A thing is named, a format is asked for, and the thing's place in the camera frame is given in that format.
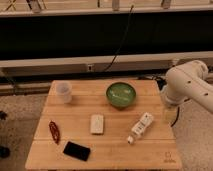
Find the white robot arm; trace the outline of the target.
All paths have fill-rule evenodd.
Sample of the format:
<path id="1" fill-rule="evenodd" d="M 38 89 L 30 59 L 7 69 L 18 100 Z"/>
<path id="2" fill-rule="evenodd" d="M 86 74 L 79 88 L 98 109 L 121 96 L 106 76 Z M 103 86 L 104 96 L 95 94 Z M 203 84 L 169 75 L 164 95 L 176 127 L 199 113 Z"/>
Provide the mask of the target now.
<path id="1" fill-rule="evenodd" d="M 205 79 L 208 76 L 207 65 L 200 60 L 186 62 L 170 68 L 165 75 L 166 84 L 160 96 L 168 112 L 175 110 L 174 118 L 168 123 L 174 126 L 179 119 L 179 105 L 189 98 L 213 114 L 213 86 Z"/>

